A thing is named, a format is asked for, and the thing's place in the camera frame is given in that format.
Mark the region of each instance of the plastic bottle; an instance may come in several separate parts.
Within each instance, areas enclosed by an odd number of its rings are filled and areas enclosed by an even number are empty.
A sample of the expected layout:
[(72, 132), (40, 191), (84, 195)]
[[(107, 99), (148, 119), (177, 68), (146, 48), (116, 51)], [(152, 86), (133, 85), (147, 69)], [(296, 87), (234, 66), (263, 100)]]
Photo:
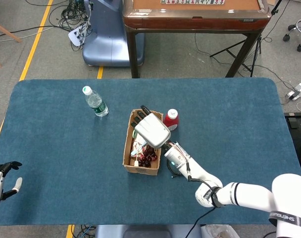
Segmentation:
[(174, 130), (177, 128), (179, 123), (178, 112), (176, 109), (170, 109), (164, 119), (164, 124), (169, 130)]
[(109, 113), (109, 109), (104, 103), (102, 97), (89, 86), (85, 86), (82, 89), (82, 92), (85, 94), (86, 101), (98, 117), (104, 117)]

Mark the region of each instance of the gray floor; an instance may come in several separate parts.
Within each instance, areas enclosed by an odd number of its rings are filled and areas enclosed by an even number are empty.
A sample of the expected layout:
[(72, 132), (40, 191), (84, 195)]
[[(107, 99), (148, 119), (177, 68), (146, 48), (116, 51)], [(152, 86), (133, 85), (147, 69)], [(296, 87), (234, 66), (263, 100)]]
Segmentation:
[[(34, 0), (38, 4), (47, 4), (47, 0)], [(287, 0), (283, 0), (280, 12), (275, 15), (264, 35), (280, 16)], [(25, 1), (0, 0), (0, 24), (10, 31), (39, 26), (45, 7), (31, 6)], [(60, 12), (52, 15), (52, 20), (59, 17)], [(283, 42), (282, 37), (287, 32), (287, 26), (301, 18), (301, 3), (291, 1), (285, 14), (281, 17), (275, 29), (270, 34), (272, 43), (263, 41), (262, 54), (258, 56), (257, 64), (263, 65), (276, 72), (282, 80), (296, 86), (301, 82), (301, 53), (296, 51), (301, 43), (301, 35), (293, 33), (289, 42)], [(36, 33), (37, 30), (17, 33), (17, 36), (26, 36)], [(0, 125), (5, 116), (7, 103), (11, 91), (18, 81), (24, 68), (27, 56), (35, 37), (23, 39), (22, 43), (8, 41), (0, 43)], [(197, 44), (200, 50), (214, 53), (222, 48), (230, 46), (243, 39), (240, 35), (197, 35)], [(146, 60), (141, 67), (142, 77), (179, 78), (179, 77), (224, 77), (229, 65), (219, 64), (210, 59), (208, 55), (197, 51), (194, 34), (147, 34), (146, 35)], [(224, 63), (231, 63), (233, 59), (226, 53), (217, 56)], [(30, 64), (26, 79), (69, 79), (69, 78), (96, 78), (98, 68), (85, 65), (81, 52), (73, 52), (66, 32), (60, 29), (50, 29), (42, 33), (34, 57)], [(255, 76), (269, 77), (275, 82), (278, 78), (265, 68), (257, 66)], [(130, 78), (128, 68), (104, 69), (103, 78)], [(288, 93), (288, 89), (282, 83), (277, 84), (281, 97)], [(283, 106), (285, 112), (298, 112), (296, 102), (290, 102)], [(242, 238), (259, 238), (267, 232), (273, 231), (270, 225), (234, 226)], [(67, 226), (14, 226), (0, 227), (0, 237), (3, 238), (34, 238), (66, 236)]]

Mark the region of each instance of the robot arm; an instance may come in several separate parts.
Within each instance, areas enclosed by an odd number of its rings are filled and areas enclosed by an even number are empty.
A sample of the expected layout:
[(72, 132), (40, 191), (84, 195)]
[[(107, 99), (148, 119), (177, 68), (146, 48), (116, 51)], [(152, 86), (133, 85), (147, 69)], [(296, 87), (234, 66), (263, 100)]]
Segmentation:
[(222, 182), (205, 171), (178, 143), (172, 143), (170, 131), (154, 114), (141, 107), (146, 117), (137, 121), (135, 130), (153, 148), (162, 148), (165, 157), (174, 163), (188, 181), (200, 181), (195, 196), (204, 207), (237, 205), (269, 212), (269, 220), (277, 226), (277, 238), (301, 238), (301, 176), (285, 174), (265, 187)]
[(0, 165), (0, 202), (2, 200), (6, 200), (7, 198), (17, 194), (21, 188), (22, 185), (22, 178), (18, 178), (16, 180), (15, 186), (14, 188), (12, 188), (10, 191), (7, 192), (3, 192), (3, 182), (4, 182), (4, 178), (7, 175), (7, 173), (11, 170), (18, 170), (19, 166), (21, 166), (22, 164), (20, 162), (17, 161), (13, 161), (13, 162), (8, 162), (5, 164)]

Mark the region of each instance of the blue carpet surface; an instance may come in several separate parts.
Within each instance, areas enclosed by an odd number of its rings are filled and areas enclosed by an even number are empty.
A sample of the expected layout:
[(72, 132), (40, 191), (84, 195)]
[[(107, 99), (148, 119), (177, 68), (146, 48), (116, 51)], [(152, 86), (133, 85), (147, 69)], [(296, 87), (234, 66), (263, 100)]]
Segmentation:
[[(104, 98), (95, 116), (82, 87)], [(171, 178), (162, 157), (158, 176), (122, 166), (129, 115), (146, 105), (179, 112), (172, 140), (224, 185), (271, 188), (283, 173), (300, 174), (275, 84), (266, 78), (26, 80), (11, 95), (0, 135), (0, 163), (17, 160), (4, 190), (23, 177), (20, 192), (0, 204), (0, 225), (193, 224), (208, 209), (198, 183)], [(268, 214), (237, 206), (201, 223), (264, 224)]]

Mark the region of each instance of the blue machine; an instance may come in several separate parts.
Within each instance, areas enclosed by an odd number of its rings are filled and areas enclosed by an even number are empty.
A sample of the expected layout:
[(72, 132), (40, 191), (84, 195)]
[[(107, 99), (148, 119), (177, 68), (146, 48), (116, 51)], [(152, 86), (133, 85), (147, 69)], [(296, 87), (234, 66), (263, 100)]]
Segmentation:
[[(122, 0), (84, 0), (92, 32), (85, 39), (82, 56), (94, 66), (130, 66), (126, 32), (122, 18)], [(145, 34), (136, 35), (138, 64), (144, 62)]]

